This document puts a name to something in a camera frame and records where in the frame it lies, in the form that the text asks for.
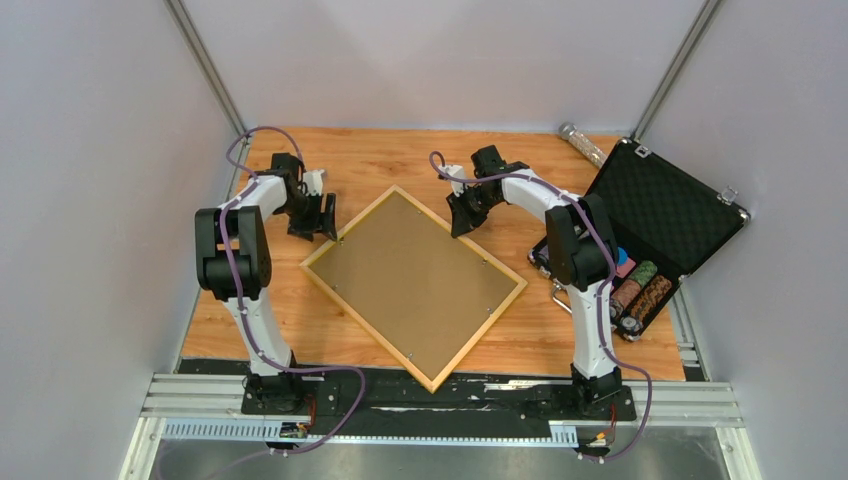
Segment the metal floor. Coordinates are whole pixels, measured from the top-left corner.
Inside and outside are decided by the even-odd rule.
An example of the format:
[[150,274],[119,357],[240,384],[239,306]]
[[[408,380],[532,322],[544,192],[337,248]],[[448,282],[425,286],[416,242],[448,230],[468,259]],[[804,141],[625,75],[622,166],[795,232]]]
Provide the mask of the metal floor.
[[[619,428],[616,445],[635,429]],[[161,478],[201,480],[231,462],[266,448],[237,441],[186,440],[160,445]],[[327,444],[302,456],[260,457],[214,476],[262,479],[729,479],[712,428],[648,428],[634,450],[606,465],[577,460],[571,450],[542,447],[445,447]]]

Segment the robotic arm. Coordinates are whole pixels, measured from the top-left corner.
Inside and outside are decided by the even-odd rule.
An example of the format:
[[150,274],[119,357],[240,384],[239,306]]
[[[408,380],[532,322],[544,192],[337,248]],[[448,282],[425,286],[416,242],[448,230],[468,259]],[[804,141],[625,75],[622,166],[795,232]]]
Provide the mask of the robotic arm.
[[[263,361],[253,345],[278,365],[289,367],[294,363],[291,348],[277,327],[266,288],[271,282],[271,254],[264,223],[271,215],[286,213],[290,235],[311,241],[314,233],[323,233],[336,240],[336,195],[328,193],[324,202],[324,170],[305,171],[303,163],[288,153],[274,154],[271,169],[256,174],[236,196],[238,204],[227,212],[229,239],[221,238],[219,228],[225,204],[199,210],[194,223],[200,286],[211,290],[233,316],[248,346],[250,370],[262,377],[276,376],[279,370]],[[249,332],[245,331],[240,319],[235,281],[222,248],[224,241],[233,240],[239,242],[238,247],[233,247],[233,253],[242,283]]]
[[[577,201],[586,212],[614,261],[618,248],[612,226],[597,195],[579,197],[565,190],[554,192],[534,182],[539,178],[522,162],[507,164],[494,146],[478,150],[471,156],[476,178],[494,177],[474,186],[462,182],[465,171],[459,165],[436,167],[450,179],[453,192],[447,196],[451,209],[451,235],[456,238],[476,229],[486,220],[489,210],[507,202],[518,205],[545,222],[554,289],[551,296],[563,308],[556,294],[565,290],[571,300],[574,321],[575,352],[571,365],[574,384],[581,392],[584,405],[597,403],[621,389],[621,371],[604,352],[599,335],[610,331],[610,285],[601,285],[609,273],[606,257],[588,235],[586,225],[576,209],[562,198]],[[505,174],[515,174],[516,178]],[[602,328],[598,328],[597,296],[602,298]],[[607,348],[612,351],[609,342]]]

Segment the red wire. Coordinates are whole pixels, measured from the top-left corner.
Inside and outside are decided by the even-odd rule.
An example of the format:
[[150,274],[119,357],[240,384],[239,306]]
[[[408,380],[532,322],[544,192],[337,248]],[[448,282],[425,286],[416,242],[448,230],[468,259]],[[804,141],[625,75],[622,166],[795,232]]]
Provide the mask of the red wire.
[[610,410],[612,410],[612,418],[610,419],[610,426],[609,426],[608,429],[604,430],[601,433],[603,433],[604,436],[612,433],[612,439],[609,442],[610,445],[612,445],[612,442],[615,441],[615,420],[616,420],[615,404],[610,406]]
[[308,395],[309,402],[309,427],[315,425],[315,412],[318,410],[317,400],[312,395]]

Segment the gray wall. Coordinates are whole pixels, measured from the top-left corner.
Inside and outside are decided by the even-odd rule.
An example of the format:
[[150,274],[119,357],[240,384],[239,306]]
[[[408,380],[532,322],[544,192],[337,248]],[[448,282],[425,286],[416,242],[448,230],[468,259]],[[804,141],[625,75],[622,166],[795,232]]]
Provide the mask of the gray wall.
[[844,478],[848,4],[727,0],[646,143],[754,221],[687,283],[767,480]]
[[113,479],[233,134],[161,1],[0,6],[0,465]]
[[629,130],[701,0],[186,0],[250,124]]

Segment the open case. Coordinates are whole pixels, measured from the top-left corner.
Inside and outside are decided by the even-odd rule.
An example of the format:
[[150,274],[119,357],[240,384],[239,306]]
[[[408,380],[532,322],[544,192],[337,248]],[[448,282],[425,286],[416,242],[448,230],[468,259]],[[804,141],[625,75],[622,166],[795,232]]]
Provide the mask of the open case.
[[[642,312],[639,322],[628,318],[638,297],[623,305],[622,314],[611,316],[616,332],[630,341],[640,338],[680,282],[750,219],[729,188],[716,192],[628,138],[615,145],[586,193],[604,200],[616,241],[627,256],[636,265],[653,262],[654,278],[662,276],[671,284]],[[543,275],[550,275],[547,238],[533,247],[528,258]],[[626,278],[615,277],[613,295]]]

